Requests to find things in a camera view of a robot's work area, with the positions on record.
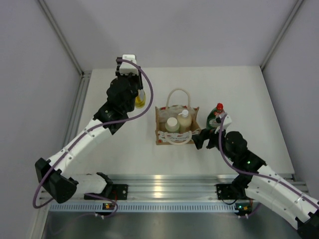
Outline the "yellow dish soap bottle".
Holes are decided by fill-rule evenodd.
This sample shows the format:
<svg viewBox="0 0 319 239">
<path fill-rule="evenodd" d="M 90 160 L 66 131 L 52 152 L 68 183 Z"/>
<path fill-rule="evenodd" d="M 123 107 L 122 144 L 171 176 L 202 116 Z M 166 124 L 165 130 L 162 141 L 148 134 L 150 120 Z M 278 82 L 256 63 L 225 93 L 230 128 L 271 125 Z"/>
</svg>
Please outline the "yellow dish soap bottle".
<svg viewBox="0 0 319 239">
<path fill-rule="evenodd" d="M 146 104 L 146 94 L 143 89 L 138 90 L 138 96 L 135 98 L 135 108 L 141 109 Z"/>
</svg>

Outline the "green dish soap bottle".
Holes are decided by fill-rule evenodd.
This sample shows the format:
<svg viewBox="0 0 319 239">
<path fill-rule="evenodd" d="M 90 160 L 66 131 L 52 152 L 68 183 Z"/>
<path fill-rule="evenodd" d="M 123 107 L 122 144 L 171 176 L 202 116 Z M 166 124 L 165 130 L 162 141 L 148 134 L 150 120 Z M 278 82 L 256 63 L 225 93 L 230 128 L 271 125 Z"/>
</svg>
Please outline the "green dish soap bottle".
<svg viewBox="0 0 319 239">
<path fill-rule="evenodd" d="M 206 129 L 214 129 L 220 125 L 217 118 L 220 114 L 225 113 L 222 103 L 218 103 L 216 107 L 210 112 L 206 120 Z"/>
</svg>

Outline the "jute watermelon canvas bag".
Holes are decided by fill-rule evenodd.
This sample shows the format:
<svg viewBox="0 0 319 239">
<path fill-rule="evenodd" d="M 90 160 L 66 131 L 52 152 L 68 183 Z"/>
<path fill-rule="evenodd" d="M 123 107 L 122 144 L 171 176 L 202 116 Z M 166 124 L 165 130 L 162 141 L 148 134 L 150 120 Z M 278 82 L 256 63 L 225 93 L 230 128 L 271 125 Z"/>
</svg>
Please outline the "jute watermelon canvas bag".
<svg viewBox="0 0 319 239">
<path fill-rule="evenodd" d="M 185 105 L 171 105 L 170 98 L 176 91 L 187 95 Z M 196 121 L 199 107 L 190 105 L 190 93 L 182 88 L 173 89 L 164 107 L 156 107 L 156 144 L 157 145 L 184 145 L 193 143 L 192 136 L 200 133 L 201 129 Z"/>
</svg>

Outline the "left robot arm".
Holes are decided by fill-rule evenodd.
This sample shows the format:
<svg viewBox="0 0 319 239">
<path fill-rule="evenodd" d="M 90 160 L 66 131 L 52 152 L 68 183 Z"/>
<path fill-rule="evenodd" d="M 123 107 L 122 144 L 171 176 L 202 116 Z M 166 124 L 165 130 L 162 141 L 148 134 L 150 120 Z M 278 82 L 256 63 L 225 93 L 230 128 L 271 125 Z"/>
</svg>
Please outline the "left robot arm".
<svg viewBox="0 0 319 239">
<path fill-rule="evenodd" d="M 135 109 L 135 99 L 142 88 L 139 72 L 117 72 L 107 90 L 107 101 L 81 133 L 49 159 L 37 160 L 38 180 L 56 202 L 64 203 L 75 194 L 95 194 L 102 199 L 112 195 L 112 181 L 104 173 L 76 174 L 74 171 L 96 146 L 120 129 L 128 119 L 127 113 Z"/>
</svg>

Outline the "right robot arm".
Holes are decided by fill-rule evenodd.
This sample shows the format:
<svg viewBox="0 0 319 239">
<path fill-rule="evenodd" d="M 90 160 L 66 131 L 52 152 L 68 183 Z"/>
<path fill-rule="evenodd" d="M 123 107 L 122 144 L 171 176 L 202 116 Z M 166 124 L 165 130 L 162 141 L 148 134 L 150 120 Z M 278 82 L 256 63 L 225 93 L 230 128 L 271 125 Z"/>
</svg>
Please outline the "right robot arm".
<svg viewBox="0 0 319 239">
<path fill-rule="evenodd" d="M 251 152 L 238 131 L 215 133 L 204 129 L 193 135 L 197 149 L 205 140 L 216 148 L 226 164 L 238 173 L 231 190 L 238 198 L 250 198 L 285 219 L 303 239 L 319 237 L 319 201 L 297 189 Z"/>
</svg>

